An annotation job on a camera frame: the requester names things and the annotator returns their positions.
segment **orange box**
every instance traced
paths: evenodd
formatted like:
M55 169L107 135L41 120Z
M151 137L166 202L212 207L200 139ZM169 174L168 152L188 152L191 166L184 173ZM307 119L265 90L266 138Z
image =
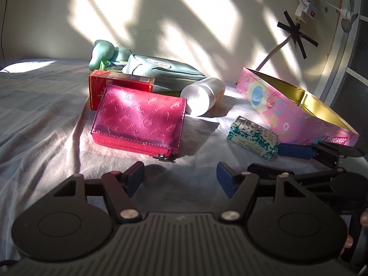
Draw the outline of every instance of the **orange box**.
M92 71L88 76L89 84L89 103L91 109L96 111L108 84L121 87L152 92L155 78L127 75L120 72Z

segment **ribbed surface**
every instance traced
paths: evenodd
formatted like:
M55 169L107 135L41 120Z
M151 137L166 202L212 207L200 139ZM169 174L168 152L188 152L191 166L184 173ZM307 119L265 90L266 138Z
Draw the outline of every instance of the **ribbed surface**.
M75 262L23 260L9 273L32 276L350 275L337 262L314 267L279 263L249 244L238 226L211 214L149 214L119 228L109 244Z
M214 99L215 99L215 96L213 95L211 90L209 90L209 88L206 85L203 85L203 84L200 84L200 83L194 83L193 85L202 88L207 93L208 100L209 100L209 106L211 107L211 105L213 104Z

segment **black wire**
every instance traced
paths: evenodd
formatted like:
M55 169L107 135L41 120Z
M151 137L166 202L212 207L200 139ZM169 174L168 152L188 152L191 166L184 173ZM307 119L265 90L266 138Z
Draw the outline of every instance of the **black wire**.
M5 14L6 14L6 6L8 5L8 0L5 0L5 9L4 9L4 17L3 17L3 25L1 26L1 52L3 53L3 59L4 59L4 65L5 64L5 55L4 55L4 50L3 50L3 35L4 35L4 22L5 22Z
M14 266L15 264L17 264L18 261L12 260L12 259L7 259L5 261L0 261L0 268L2 268L3 266L7 266L8 268Z

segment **pink wallet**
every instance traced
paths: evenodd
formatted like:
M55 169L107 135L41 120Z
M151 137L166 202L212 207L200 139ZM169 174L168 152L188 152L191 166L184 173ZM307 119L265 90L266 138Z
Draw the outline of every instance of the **pink wallet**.
M108 85L91 128L100 145L168 159L179 153L187 100Z

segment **circular pad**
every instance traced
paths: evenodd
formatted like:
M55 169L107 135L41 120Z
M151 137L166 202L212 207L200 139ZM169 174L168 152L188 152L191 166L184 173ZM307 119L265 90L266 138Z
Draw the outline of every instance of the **circular pad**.
M81 226L81 220L72 213L52 213L41 219L38 228L45 236L60 238L71 235Z
M344 221L289 178L277 178L275 202L254 212L247 225L258 248L292 264L337 258L347 237Z
M290 213L279 219L279 227L286 234L297 238L308 238L319 232L321 222L308 213Z

